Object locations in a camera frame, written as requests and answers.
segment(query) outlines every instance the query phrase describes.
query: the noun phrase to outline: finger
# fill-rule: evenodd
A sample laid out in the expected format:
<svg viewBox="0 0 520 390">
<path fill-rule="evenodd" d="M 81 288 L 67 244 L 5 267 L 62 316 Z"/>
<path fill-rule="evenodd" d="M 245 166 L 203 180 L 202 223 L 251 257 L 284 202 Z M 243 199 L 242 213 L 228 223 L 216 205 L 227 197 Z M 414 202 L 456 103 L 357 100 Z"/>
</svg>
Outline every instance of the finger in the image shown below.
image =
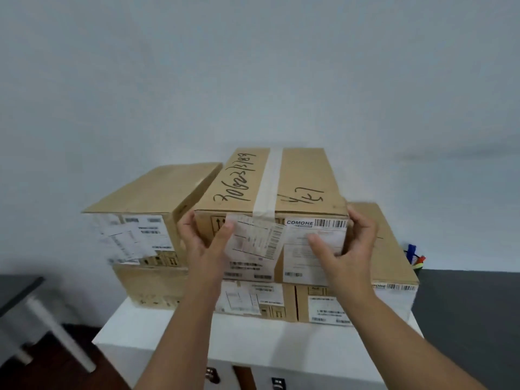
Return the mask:
<svg viewBox="0 0 520 390">
<path fill-rule="evenodd" d="M 354 222 L 354 230 L 357 229 L 355 235 L 356 241 L 362 245 L 372 247 L 378 234 L 378 224 L 368 216 L 356 211 L 352 206 L 348 205 L 348 215 Z"/>
<path fill-rule="evenodd" d="M 334 271 L 337 258 L 334 256 L 330 248 L 317 234 L 308 234 L 310 248 L 315 256 L 320 260 L 321 266 L 327 273 Z"/>
<path fill-rule="evenodd" d="M 234 229 L 235 225 L 233 222 L 225 222 L 220 230 L 218 230 L 218 233 L 215 238 L 213 238 L 210 247 L 207 249 L 208 254 L 212 257 L 220 257 L 224 252 L 229 238 L 233 235 Z"/>
<path fill-rule="evenodd" d="M 177 223 L 177 229 L 179 230 L 180 238 L 184 242 L 186 249 L 194 249 L 202 243 L 197 234 L 194 210 L 187 211 L 184 216 L 181 217 Z"/>
</svg>

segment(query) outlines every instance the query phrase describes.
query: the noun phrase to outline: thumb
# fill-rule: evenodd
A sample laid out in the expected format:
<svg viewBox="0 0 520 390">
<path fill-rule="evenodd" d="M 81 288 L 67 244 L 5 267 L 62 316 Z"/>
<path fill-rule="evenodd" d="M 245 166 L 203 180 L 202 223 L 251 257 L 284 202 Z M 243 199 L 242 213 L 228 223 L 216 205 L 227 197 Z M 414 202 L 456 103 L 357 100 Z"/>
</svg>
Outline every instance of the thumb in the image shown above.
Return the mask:
<svg viewBox="0 0 520 390">
<path fill-rule="evenodd" d="M 220 257 L 226 248 L 226 244 L 233 235 L 235 225 L 232 222 L 225 222 L 224 225 L 218 230 L 215 238 L 211 242 L 207 252 L 212 257 Z"/>
<path fill-rule="evenodd" d="M 325 242 L 317 234 L 309 234 L 307 236 L 310 248 L 315 256 L 320 260 L 321 266 L 326 273 L 334 271 L 337 259 Z"/>
</svg>

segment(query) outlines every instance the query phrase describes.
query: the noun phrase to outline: hand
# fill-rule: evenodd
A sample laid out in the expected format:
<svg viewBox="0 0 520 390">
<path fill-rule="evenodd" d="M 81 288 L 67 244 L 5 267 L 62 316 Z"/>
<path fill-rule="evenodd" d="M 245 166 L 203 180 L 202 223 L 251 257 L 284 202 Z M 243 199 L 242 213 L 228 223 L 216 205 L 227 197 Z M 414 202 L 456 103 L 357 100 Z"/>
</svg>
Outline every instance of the hand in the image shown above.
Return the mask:
<svg viewBox="0 0 520 390">
<path fill-rule="evenodd" d="M 307 238 L 340 304 L 351 307 L 375 296 L 370 279 L 370 257 L 378 225 L 352 207 L 347 208 L 348 215 L 354 221 L 354 240 L 346 254 L 335 257 L 317 234 L 310 234 Z"/>
<path fill-rule="evenodd" d="M 186 294 L 207 293 L 217 302 L 220 295 L 220 284 L 224 276 L 224 268 L 229 260 L 224 248 L 233 234 L 235 225 L 225 222 L 218 230 L 209 248 L 198 235 L 195 223 L 195 212 L 190 210 L 177 223 L 180 238 L 186 246 L 188 260 L 188 281 Z"/>
</svg>

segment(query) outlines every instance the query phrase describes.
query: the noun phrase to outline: dark floor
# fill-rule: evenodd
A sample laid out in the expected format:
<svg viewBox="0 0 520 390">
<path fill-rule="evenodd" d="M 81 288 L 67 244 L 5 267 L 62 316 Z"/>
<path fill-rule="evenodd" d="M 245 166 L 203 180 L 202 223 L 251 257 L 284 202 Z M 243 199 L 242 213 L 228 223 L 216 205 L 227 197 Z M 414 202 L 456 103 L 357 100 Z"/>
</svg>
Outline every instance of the dark floor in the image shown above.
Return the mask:
<svg viewBox="0 0 520 390">
<path fill-rule="evenodd" d="M 37 344 L 27 348 L 33 361 L 24 366 L 10 359 L 0 367 L 2 390 L 129 390 L 125 381 L 104 358 L 92 339 L 99 329 L 86 326 L 65 326 L 97 368 L 93 373 L 85 369 L 61 346 L 53 335 L 45 335 Z"/>
</svg>

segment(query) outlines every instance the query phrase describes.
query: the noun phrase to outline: white packing tape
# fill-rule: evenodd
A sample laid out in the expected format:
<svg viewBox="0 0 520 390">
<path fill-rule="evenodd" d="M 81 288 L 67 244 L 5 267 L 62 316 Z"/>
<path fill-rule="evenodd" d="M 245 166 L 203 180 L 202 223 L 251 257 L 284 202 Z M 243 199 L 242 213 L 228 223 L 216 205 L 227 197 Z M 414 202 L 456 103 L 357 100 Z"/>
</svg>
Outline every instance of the white packing tape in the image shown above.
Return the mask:
<svg viewBox="0 0 520 390">
<path fill-rule="evenodd" d="M 276 198 L 278 197 L 278 180 L 280 179 L 280 168 L 282 167 L 283 148 L 271 148 L 264 174 L 258 188 L 253 217 L 262 218 L 270 222 L 275 221 Z"/>
</svg>

